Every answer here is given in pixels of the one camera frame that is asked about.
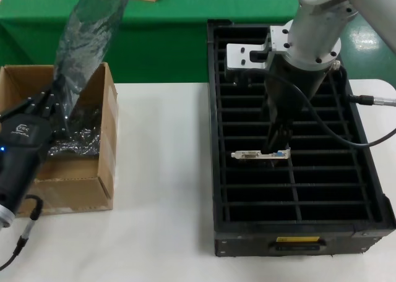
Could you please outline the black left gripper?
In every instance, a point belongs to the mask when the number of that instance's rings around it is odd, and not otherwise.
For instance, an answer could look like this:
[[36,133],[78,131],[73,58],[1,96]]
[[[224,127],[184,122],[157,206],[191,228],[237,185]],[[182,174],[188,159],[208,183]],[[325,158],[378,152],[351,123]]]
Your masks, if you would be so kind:
[[51,128],[69,129],[61,100],[51,90],[3,111],[1,120],[1,205],[17,210],[47,157]]

